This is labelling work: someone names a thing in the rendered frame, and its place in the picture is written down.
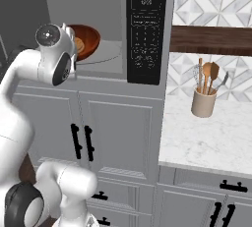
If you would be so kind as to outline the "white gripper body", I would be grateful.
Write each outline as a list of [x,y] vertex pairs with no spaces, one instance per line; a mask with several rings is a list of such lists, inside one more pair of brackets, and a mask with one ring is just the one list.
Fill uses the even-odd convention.
[[78,56],[77,46],[76,46],[76,43],[75,43],[75,32],[71,27],[67,26],[65,23],[62,24],[62,29],[70,37],[71,45],[72,45],[71,60],[72,60],[73,63],[75,63],[76,60],[77,60],[77,56]]

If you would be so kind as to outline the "golden waffle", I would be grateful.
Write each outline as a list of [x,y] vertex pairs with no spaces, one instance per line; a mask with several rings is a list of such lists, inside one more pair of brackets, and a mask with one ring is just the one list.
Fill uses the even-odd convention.
[[75,38],[75,44],[79,53],[85,49],[85,43],[78,37]]

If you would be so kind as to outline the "brown wooden bowl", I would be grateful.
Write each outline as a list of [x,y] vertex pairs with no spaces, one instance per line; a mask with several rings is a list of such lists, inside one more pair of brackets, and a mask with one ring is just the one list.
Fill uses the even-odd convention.
[[81,61],[86,59],[88,56],[92,55],[99,46],[100,34],[95,28],[89,26],[70,25],[70,27],[75,32],[75,38],[80,38],[85,44],[85,49],[81,53],[78,52],[77,60]]

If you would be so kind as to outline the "grey microwave turntable plate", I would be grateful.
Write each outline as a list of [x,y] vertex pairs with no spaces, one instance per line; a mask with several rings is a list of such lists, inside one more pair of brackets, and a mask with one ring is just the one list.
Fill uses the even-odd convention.
[[118,59],[122,56],[122,42],[101,40],[95,52],[86,59],[78,61],[78,65],[90,65]]

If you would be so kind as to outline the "grey microwave door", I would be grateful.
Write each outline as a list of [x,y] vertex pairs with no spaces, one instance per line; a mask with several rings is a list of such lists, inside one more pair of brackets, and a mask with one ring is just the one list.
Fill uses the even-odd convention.
[[49,22],[46,0],[0,0],[0,36],[7,54],[19,45],[37,48],[35,32]]

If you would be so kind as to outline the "grey microwave oven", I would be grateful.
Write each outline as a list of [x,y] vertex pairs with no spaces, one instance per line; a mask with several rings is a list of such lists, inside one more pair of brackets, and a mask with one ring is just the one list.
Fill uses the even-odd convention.
[[50,23],[95,28],[100,40],[122,42],[122,56],[78,65],[82,76],[157,85],[160,80],[166,0],[46,0]]

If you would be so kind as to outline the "grey cupboard door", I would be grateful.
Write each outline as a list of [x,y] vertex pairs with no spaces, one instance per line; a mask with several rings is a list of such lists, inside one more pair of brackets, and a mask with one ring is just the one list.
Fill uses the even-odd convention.
[[227,227],[252,227],[252,199],[229,196],[229,204],[235,204],[235,210]]
[[210,227],[215,202],[225,201],[225,194],[157,186],[154,227]]
[[153,184],[157,179],[163,101],[82,92],[83,122],[91,130],[100,177]]
[[44,161],[78,165],[71,125],[80,123],[75,93],[47,91],[45,94],[16,92],[13,103],[31,120],[35,136],[29,156],[35,169]]

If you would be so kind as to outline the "metal whisk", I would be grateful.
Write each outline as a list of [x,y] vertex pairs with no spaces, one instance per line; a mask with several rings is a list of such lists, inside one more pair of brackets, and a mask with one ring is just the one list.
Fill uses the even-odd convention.
[[194,77],[194,80],[196,82],[197,87],[199,87],[199,83],[200,83],[200,81],[199,81],[199,68],[200,68],[200,66],[198,64],[195,65],[193,68],[193,77]]

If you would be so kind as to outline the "wooden stick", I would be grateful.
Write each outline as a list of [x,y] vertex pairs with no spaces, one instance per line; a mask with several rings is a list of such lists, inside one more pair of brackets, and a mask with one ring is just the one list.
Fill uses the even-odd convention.
[[202,77],[203,77],[203,58],[199,58],[199,84],[198,84],[199,93],[202,93]]

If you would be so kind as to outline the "dark wooden shelf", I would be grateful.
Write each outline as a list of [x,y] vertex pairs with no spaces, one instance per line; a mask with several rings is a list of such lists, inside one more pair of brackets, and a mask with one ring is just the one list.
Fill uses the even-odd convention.
[[171,52],[252,56],[252,28],[173,26]]

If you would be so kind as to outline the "wooden spoon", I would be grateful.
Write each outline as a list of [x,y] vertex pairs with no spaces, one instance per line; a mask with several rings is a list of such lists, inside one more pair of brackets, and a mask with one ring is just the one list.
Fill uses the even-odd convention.
[[204,87],[203,87],[203,93],[206,93],[207,90],[207,83],[208,83],[208,78],[211,74],[211,68],[212,68],[212,63],[211,62],[206,62],[203,66],[203,73],[205,76],[204,79]]

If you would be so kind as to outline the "wooden spatula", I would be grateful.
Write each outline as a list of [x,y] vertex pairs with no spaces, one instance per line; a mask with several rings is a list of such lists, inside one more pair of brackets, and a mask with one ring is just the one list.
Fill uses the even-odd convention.
[[210,83],[208,94],[211,94],[210,90],[213,87],[214,80],[218,77],[219,69],[220,69],[220,66],[216,64],[215,62],[213,62],[212,67],[211,67],[211,83]]

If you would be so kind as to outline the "beige utensil pot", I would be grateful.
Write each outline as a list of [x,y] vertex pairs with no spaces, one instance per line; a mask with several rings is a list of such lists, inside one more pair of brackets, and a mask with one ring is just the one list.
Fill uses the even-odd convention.
[[213,114],[217,93],[211,89],[211,94],[206,95],[199,92],[196,87],[194,89],[191,112],[196,117],[208,118]]

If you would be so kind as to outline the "metal spoon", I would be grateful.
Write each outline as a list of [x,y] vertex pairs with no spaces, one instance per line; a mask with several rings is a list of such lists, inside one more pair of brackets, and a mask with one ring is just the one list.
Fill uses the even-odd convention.
[[212,94],[215,94],[217,93],[217,91],[219,90],[219,88],[222,86],[222,85],[225,85],[227,79],[228,79],[228,76],[229,76],[229,73],[226,72],[225,73],[225,76],[224,76],[224,79],[222,80],[222,82],[215,88],[215,90],[212,92]]

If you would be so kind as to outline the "grey drawer front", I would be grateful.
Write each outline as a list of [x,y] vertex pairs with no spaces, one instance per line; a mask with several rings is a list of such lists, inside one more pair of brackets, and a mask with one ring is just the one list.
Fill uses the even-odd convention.
[[106,217],[106,220],[110,222],[110,226],[99,224],[100,227],[152,227],[152,217],[149,214],[120,211],[93,205],[89,205],[88,209],[96,219],[101,220],[102,217]]
[[99,191],[103,191],[108,200],[91,198],[90,202],[147,214],[153,211],[154,186],[99,178],[95,194]]
[[248,192],[242,194],[252,194],[252,179],[213,174],[209,172],[176,169],[174,184],[182,187],[241,193],[220,189],[220,183],[222,180],[227,180],[227,182],[232,185],[236,185],[237,182],[241,182],[243,187],[248,188]]

